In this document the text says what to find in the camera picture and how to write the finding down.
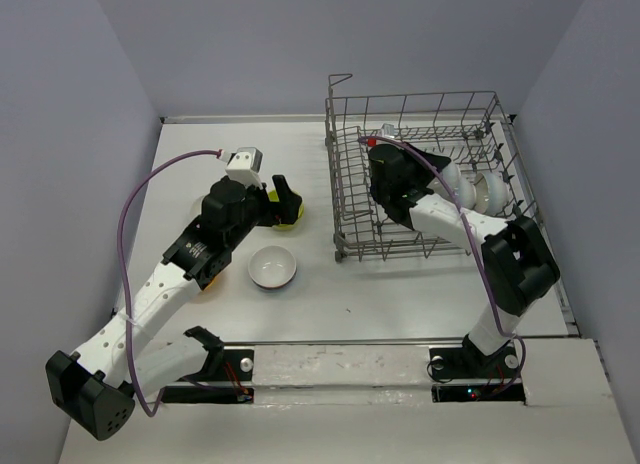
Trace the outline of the white bowl stack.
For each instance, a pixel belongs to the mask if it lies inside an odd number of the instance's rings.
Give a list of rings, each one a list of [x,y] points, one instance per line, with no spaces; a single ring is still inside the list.
[[[194,202],[192,203],[189,211],[189,216],[191,220],[193,220],[194,218],[196,218],[201,214],[203,199],[204,197],[200,196],[197,199],[195,199]]]

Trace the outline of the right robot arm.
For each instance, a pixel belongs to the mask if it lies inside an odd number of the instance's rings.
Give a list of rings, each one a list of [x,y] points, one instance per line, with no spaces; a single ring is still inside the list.
[[[444,356],[449,380],[480,379],[502,361],[516,329],[534,302],[560,278],[559,267],[537,223],[526,215],[512,220],[462,206],[443,170],[451,160],[407,142],[366,136],[370,195],[394,223],[432,234],[470,253],[488,305],[459,347]],[[441,197],[431,189],[441,182]]]

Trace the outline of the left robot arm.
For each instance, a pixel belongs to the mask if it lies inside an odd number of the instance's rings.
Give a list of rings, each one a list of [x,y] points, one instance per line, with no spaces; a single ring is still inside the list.
[[[221,367],[224,345],[201,326],[141,358],[140,352],[171,317],[206,290],[257,226],[290,225],[302,198],[286,178],[272,178],[278,198],[263,183],[228,176],[213,184],[201,212],[163,253],[140,290],[98,333],[72,353],[56,351],[45,364],[53,403],[96,440],[119,432],[131,417],[136,392],[155,393],[184,376],[209,379]]]

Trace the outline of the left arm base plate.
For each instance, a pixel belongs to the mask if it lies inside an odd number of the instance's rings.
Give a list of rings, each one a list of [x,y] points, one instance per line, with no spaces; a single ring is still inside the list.
[[[218,367],[188,376],[168,386],[164,404],[236,405],[254,402],[255,351],[249,347],[226,347]]]

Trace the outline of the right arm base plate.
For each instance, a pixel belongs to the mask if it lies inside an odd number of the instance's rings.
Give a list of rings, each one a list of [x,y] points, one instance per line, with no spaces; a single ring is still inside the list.
[[[526,402],[521,379],[515,379],[520,362],[513,345],[478,365],[466,361],[463,351],[462,347],[429,350],[426,371],[433,382],[434,403]]]

